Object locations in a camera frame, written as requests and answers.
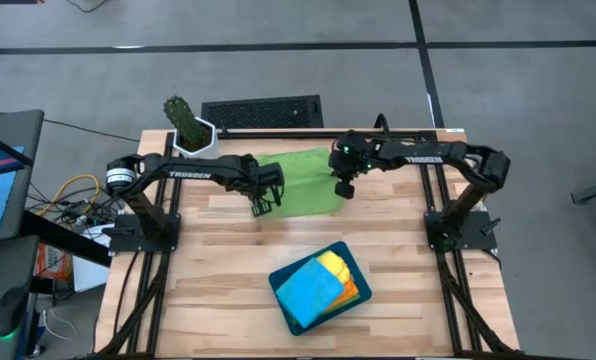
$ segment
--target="blue box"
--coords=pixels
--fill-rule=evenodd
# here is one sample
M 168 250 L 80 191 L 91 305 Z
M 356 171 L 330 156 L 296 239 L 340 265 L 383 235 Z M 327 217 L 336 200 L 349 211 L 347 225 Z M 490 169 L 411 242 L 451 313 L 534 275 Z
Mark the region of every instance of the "blue box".
M 269 284 L 271 285 L 274 294 L 276 293 L 276 290 L 278 290 L 278 288 L 280 288 L 280 286 L 282 286 L 282 284 L 284 284 L 285 281 L 287 281 L 296 270 L 300 269 L 307 261 L 309 261 L 309 259 L 317 257 L 327 250 L 333 251 L 336 255 L 340 256 L 345 261 L 347 267 L 349 268 L 349 272 L 351 273 L 351 276 L 354 279 L 354 283 L 358 288 L 358 294 L 360 295 L 360 297 L 334 311 L 317 317 L 316 320 L 314 320 L 306 328 L 303 328 L 302 326 L 300 326 L 300 324 L 298 324 L 297 321 L 293 320 L 291 314 L 289 314 L 289 312 L 282 306 L 282 304 L 278 302 L 278 306 L 282 310 L 282 314 L 285 317 L 285 321 L 287 322 L 287 326 L 289 327 L 289 331 L 292 335 L 301 335 L 307 332 L 308 330 L 311 330 L 314 327 L 324 323 L 325 321 L 335 316 L 338 316 L 339 314 L 342 314 L 343 312 L 371 299 L 371 289 L 369 288 L 369 285 L 367 284 L 367 281 L 365 280 L 364 276 L 362 276 L 362 273 L 358 268 L 358 264 L 356 264 L 356 261 L 351 255 L 351 251 L 349 251 L 347 244 L 345 244 L 343 241 L 338 241 L 334 244 L 331 244 L 322 250 L 319 250 L 303 259 L 300 259 L 288 266 L 285 266 L 280 270 L 276 270 L 273 273 L 271 273 L 269 275 Z

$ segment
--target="metal bracket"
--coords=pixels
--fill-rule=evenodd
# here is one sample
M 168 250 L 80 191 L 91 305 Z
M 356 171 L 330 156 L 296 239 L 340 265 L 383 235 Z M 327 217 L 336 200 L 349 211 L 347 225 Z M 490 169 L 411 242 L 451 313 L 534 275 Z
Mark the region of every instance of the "metal bracket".
M 492 221 L 485 211 L 472 211 L 465 218 L 462 237 L 451 239 L 442 230 L 442 213 L 428 211 L 425 213 L 425 227 L 429 247 L 441 252 L 455 249 L 483 249 L 490 250 L 498 247 L 493 231 L 487 231 Z
M 167 252 L 178 247 L 180 214 L 165 215 L 166 231 L 159 237 L 146 237 L 136 215 L 119 215 L 113 228 L 105 229 L 111 237 L 109 249 L 117 252 Z

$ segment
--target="yellow cable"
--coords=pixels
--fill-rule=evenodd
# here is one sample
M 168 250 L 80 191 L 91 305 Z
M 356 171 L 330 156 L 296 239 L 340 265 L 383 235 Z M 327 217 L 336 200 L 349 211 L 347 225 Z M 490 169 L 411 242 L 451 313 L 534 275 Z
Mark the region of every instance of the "yellow cable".
M 100 183 L 98 183 L 98 179 L 96 179 L 96 177 L 91 174 L 82 174 L 82 175 L 74 176 L 71 179 L 67 180 L 64 184 L 62 184 L 62 186 L 60 187 L 60 189 L 58 190 L 56 195 L 54 195 L 54 198 L 51 199 L 51 203 L 47 204 L 47 206 L 45 206 L 44 209 L 38 211 L 36 213 L 36 215 L 38 215 L 38 216 L 45 215 L 47 213 L 47 211 L 49 211 L 49 209 L 51 209 L 51 207 L 55 205 L 56 200 L 58 200 L 60 195 L 62 195 L 63 191 L 65 191 L 67 186 L 69 186 L 71 183 L 73 183 L 76 180 L 85 179 L 85 178 L 90 178 L 96 184 L 96 192 L 94 193 L 94 196 L 91 198 L 89 205 L 83 211 L 83 214 L 86 214 L 89 210 L 91 210 L 91 204 L 93 204 L 94 201 L 96 201 L 98 194 L 100 194 Z

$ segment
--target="hexagonal pot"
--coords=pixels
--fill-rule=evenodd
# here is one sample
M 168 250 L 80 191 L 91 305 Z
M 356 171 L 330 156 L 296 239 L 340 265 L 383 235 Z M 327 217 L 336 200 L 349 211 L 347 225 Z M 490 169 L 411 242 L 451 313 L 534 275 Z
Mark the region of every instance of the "hexagonal pot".
M 189 151 L 182 147 L 180 141 L 180 133 L 178 133 L 178 129 L 176 129 L 176 131 L 174 132 L 174 148 L 178 150 L 186 159 L 216 159 L 220 157 L 220 148 L 218 147 L 218 135 L 216 134 L 216 127 L 212 123 L 205 121 L 199 117 L 196 118 L 196 121 L 198 121 L 200 125 L 209 129 L 209 131 L 211 132 L 211 142 L 207 144 L 207 146 L 200 148 L 196 151 Z

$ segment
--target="computer mouse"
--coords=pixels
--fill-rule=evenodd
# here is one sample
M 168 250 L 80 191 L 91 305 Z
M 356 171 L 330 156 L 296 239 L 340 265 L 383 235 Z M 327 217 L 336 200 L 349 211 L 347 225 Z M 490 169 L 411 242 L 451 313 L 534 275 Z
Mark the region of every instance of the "computer mouse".
M 11 334 L 23 315 L 29 290 L 25 286 L 14 287 L 0 298 L 0 336 Z

